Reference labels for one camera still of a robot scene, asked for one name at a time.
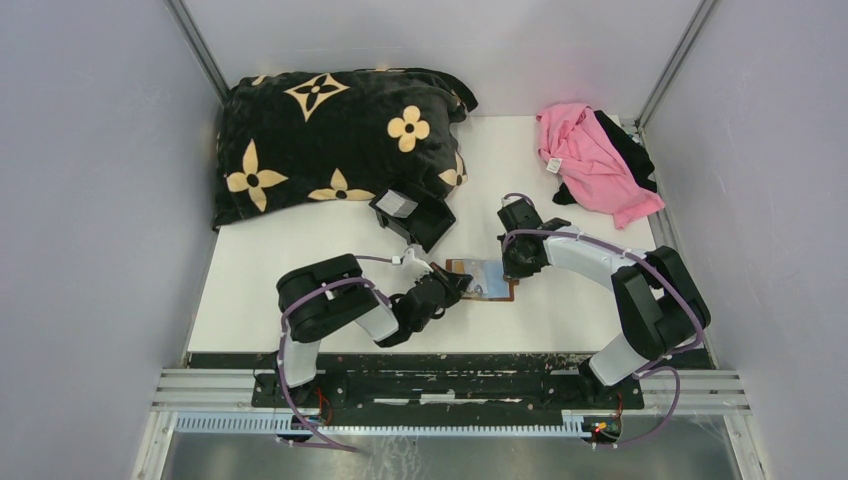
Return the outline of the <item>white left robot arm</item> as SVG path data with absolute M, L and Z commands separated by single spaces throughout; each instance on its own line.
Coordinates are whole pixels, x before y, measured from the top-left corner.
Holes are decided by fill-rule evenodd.
M 412 275 L 413 286 L 387 296 L 363 275 L 363 261 L 402 268 Z M 354 323 L 381 348 L 399 345 L 443 317 L 472 280 L 425 261 L 414 247 L 392 257 L 348 253 L 290 271 L 276 284 L 281 311 L 277 394 L 294 407 L 312 399 L 320 345 L 331 334 Z

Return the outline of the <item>silver VIP card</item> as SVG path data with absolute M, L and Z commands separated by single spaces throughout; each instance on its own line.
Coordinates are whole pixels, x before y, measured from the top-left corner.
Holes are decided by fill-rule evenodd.
M 503 265 L 497 260 L 463 260 L 464 272 L 472 276 L 464 297 L 476 300 L 508 300 L 510 284 L 504 279 Z

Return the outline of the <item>brown leather card holder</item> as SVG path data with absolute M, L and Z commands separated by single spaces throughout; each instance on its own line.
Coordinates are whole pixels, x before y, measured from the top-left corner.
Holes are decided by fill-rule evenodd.
M 457 274 L 470 275 L 472 281 L 463 293 L 463 300 L 488 302 L 513 302 L 517 281 L 505 277 L 500 260 L 447 259 L 446 269 Z

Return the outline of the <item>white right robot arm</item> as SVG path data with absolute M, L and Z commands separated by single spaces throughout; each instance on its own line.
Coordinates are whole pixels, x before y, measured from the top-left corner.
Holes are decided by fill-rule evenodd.
M 585 405 L 606 406 L 626 378 L 703 343 L 711 314 L 675 249 L 629 249 L 560 218 L 543 221 L 532 201 L 519 194 L 506 195 L 497 215 L 505 229 L 499 240 L 507 278 L 556 267 L 614 296 L 620 334 L 578 367 L 577 392 Z

